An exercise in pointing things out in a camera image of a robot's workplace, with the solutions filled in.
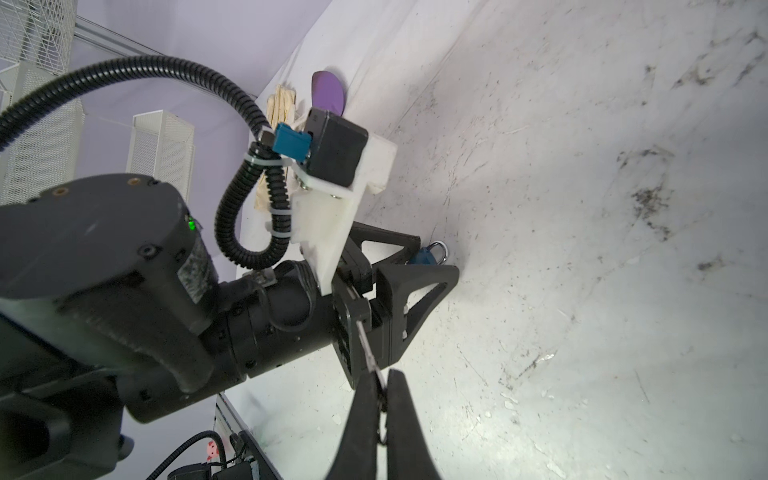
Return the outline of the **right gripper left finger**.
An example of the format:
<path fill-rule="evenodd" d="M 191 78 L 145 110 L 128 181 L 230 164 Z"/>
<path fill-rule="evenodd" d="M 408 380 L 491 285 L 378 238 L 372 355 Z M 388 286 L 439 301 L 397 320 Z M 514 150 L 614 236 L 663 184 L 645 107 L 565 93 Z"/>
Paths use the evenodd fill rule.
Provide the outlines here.
<path fill-rule="evenodd" d="M 326 476 L 337 479 L 375 479 L 379 443 L 380 384 L 375 373 L 358 382 L 335 459 Z"/>

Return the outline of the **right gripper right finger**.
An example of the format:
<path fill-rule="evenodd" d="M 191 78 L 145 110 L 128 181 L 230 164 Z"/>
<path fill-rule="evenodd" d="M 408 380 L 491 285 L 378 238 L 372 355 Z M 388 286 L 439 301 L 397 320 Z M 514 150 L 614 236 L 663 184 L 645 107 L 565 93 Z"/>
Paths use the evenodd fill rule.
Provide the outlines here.
<path fill-rule="evenodd" d="M 387 475 L 389 479 L 440 479 L 430 455 L 405 374 L 387 380 Z"/>

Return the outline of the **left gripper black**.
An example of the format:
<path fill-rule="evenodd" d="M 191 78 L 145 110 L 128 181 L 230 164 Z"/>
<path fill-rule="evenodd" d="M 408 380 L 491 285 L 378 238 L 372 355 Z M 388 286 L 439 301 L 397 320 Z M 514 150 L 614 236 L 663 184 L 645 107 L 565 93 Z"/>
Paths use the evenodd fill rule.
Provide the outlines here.
<path fill-rule="evenodd" d="M 366 242 L 397 250 L 377 262 L 362 260 Z M 378 366 L 394 365 L 459 280 L 453 265 L 406 265 L 421 245 L 417 235 L 355 221 L 329 295 L 321 295 L 305 261 L 219 284 L 203 332 L 211 363 L 204 389 L 226 390 L 328 345 L 355 383 L 365 368 L 358 323 Z"/>

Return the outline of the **key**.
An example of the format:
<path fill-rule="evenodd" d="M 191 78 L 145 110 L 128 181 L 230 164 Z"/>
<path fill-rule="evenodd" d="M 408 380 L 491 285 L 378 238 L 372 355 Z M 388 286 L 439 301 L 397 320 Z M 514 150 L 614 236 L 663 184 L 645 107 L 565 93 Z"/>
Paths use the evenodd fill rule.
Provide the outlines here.
<path fill-rule="evenodd" d="M 381 424 L 382 417 L 387 413 L 387 385 L 384 375 L 379 368 L 376 358 L 373 354 L 369 340 L 361 320 L 356 321 L 356 330 L 361 346 L 361 351 L 365 360 L 366 372 L 359 381 L 358 390 L 353 398 L 350 414 L 355 422 L 360 422 L 365 428 L 370 429 L 373 425 L 373 390 L 376 390 L 375 404 L 377 405 L 376 414 L 376 434 L 377 442 L 382 447 L 387 446 L 388 436 L 386 424 Z"/>

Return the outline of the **blue padlock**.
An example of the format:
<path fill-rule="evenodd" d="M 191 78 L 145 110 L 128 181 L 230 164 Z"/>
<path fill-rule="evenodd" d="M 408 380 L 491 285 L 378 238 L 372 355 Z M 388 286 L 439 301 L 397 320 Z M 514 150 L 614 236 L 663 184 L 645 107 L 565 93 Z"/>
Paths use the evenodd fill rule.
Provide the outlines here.
<path fill-rule="evenodd" d="M 447 262 L 450 250 L 443 241 L 434 241 L 419 249 L 407 262 L 408 265 L 439 266 Z"/>

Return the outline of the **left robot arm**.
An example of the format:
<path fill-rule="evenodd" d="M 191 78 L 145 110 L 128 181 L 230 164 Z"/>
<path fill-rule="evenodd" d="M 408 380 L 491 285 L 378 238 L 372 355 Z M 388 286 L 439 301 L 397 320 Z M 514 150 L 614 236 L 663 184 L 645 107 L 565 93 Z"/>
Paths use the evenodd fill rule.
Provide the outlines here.
<path fill-rule="evenodd" d="M 245 269 L 220 282 L 199 222 L 173 185 L 86 177 L 1 209 L 1 475 L 97 479 L 133 450 L 122 417 L 149 423 L 332 346 L 354 398 L 332 479 L 436 479 L 395 364 L 459 271 L 417 236 L 356 221 L 388 183 L 396 146 L 320 108 L 271 127 L 222 74 L 133 56 L 58 77 L 1 116 L 8 148 L 87 93 L 166 78 L 224 100 L 253 142 L 214 234 Z"/>

